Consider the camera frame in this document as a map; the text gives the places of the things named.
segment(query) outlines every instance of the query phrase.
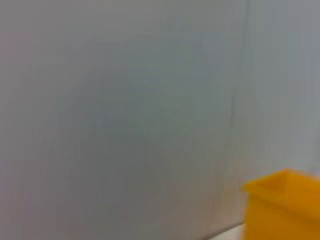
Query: white surface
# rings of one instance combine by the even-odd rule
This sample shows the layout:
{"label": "white surface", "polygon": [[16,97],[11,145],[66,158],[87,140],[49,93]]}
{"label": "white surface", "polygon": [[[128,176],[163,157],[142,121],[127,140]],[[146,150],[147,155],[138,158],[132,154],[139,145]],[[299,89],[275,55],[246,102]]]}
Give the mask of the white surface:
{"label": "white surface", "polygon": [[243,235],[244,225],[234,227],[210,240],[240,240]]}

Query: yellow container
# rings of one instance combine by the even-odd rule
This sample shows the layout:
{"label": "yellow container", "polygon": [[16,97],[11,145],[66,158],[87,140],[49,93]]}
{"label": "yellow container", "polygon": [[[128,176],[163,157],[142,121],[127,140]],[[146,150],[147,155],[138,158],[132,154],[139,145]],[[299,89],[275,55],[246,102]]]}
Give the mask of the yellow container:
{"label": "yellow container", "polygon": [[249,182],[243,240],[320,240],[320,181],[291,169]]}

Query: yellow plastic bin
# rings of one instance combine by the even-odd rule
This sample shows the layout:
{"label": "yellow plastic bin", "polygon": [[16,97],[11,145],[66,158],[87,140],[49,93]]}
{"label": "yellow plastic bin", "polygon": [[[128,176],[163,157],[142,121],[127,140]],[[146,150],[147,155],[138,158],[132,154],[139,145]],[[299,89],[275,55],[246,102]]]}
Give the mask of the yellow plastic bin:
{"label": "yellow plastic bin", "polygon": [[243,240],[320,240],[320,181],[291,169],[249,182]]}

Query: gray wall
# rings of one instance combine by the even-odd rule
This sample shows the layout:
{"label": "gray wall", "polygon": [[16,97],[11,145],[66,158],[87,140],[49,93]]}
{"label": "gray wall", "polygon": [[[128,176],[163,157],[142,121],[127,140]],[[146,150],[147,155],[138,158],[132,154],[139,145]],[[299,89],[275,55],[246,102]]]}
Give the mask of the gray wall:
{"label": "gray wall", "polygon": [[317,7],[255,0],[244,28],[245,0],[1,1],[1,237],[242,221],[245,181],[317,160]]}

